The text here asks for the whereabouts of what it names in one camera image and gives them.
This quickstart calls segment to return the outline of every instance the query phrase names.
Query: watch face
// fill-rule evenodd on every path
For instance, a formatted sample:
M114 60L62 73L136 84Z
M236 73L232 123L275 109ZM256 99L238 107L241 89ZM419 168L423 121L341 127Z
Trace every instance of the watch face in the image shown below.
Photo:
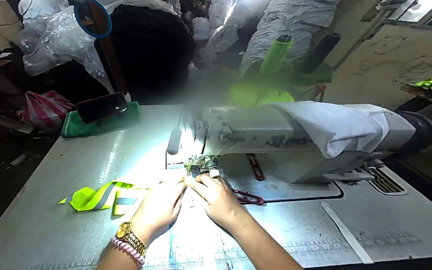
M131 223L125 222L119 226L116 232L117 238L123 238L125 235L127 235L131 230Z

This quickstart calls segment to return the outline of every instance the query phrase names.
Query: blue ring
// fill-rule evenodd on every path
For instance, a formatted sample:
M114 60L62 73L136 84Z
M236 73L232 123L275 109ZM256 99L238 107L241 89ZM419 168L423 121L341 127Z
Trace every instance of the blue ring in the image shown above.
M96 1L96 0L89 0L88 2L96 3L96 5L98 5L100 8L102 8L102 9L105 11L106 19L109 21L109 28L108 28L107 32L104 33L104 34L94 34L94 33L89 32L89 31L86 29L86 27L84 27L84 26L81 24L81 20L79 19L79 16L77 15L77 14L78 14L78 13L77 13L77 10L78 10L78 8L79 8L79 4L80 4L80 2L77 1L76 4L74 5L74 17L76 18L76 21L78 22L79 26L81 27L81 29L82 29L84 32L86 32L86 34L88 34L88 35L90 35L90 36L92 36L92 37L94 37L94 38L97 38L97 39L103 39L103 38L109 36L110 33L111 33L111 27L112 27L112 24L111 24L111 17L110 17L110 15L108 14L108 11L106 11L106 9L103 7L103 5L101 5L101 4L100 4L98 1Z

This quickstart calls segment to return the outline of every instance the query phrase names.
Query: woman's left hand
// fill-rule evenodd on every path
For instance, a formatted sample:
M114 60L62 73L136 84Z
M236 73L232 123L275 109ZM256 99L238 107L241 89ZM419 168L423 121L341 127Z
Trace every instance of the woman's left hand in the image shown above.
M176 219L186 187L183 177L167 177L146 194L131 218L134 234L146 247L154 233Z

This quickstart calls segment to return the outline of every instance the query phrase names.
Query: pink beaded bracelet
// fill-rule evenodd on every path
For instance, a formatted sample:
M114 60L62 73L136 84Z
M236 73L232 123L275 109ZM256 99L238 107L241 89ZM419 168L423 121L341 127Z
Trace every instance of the pink beaded bracelet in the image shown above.
M130 244L123 242L114 236L111 237L111 243L117 246L119 250L123 250L123 252L126 252L128 255L130 255L133 260L138 261L141 266L145 264L145 257L139 254L138 251L135 250Z

